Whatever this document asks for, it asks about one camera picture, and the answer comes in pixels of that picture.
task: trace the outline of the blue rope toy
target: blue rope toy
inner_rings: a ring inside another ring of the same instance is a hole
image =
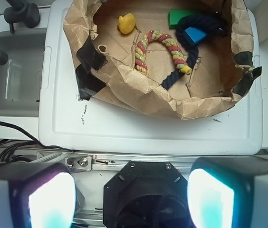
[[[194,68],[195,63],[199,57],[198,46],[191,46],[189,42],[184,38],[183,32],[189,28],[194,27],[207,33],[208,36],[221,36],[226,37],[228,35],[227,22],[218,15],[190,15],[180,19],[176,26],[176,38],[183,48],[188,52],[187,63],[190,68]],[[172,85],[177,82],[179,78],[183,76],[179,71],[173,71],[163,82],[162,86],[168,90]]]

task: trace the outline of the brown paper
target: brown paper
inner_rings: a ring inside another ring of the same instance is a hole
[[[156,42],[148,46],[149,76],[135,70],[134,47],[150,30],[165,31],[176,40],[175,31],[168,27],[168,11],[174,9],[218,11],[228,22],[229,36],[201,43],[192,75],[184,76],[167,91],[160,84],[175,69],[166,47]],[[117,20],[129,12],[136,17],[136,28],[123,35],[117,30]],[[94,97],[145,115],[182,120],[212,116],[233,107],[241,96],[231,90],[242,78],[243,66],[236,66],[232,56],[253,52],[252,28],[243,0],[74,0],[63,29],[75,68],[80,64],[76,53],[90,30],[94,46],[105,46],[99,51],[107,63],[91,72],[106,87]]]

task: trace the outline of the red and yellow rope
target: red and yellow rope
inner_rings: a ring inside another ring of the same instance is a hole
[[[145,54],[148,44],[156,40],[166,45],[173,57],[176,68],[179,69],[180,72],[183,72],[187,75],[191,74],[192,69],[188,66],[186,60],[184,59],[182,50],[180,49],[178,43],[172,39],[169,34],[158,30],[146,33],[137,43],[135,48],[135,63],[137,70],[145,75],[148,75],[148,67],[145,64]]]

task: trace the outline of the sink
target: sink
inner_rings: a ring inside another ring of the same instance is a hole
[[[38,117],[46,28],[0,32],[0,116]]]

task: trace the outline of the led light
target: led light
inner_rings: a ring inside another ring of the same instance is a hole
[[[29,196],[32,228],[67,228],[74,217],[76,189],[66,172],[54,176]]]
[[[203,169],[195,169],[188,180],[188,204],[197,228],[230,228],[234,190]]]

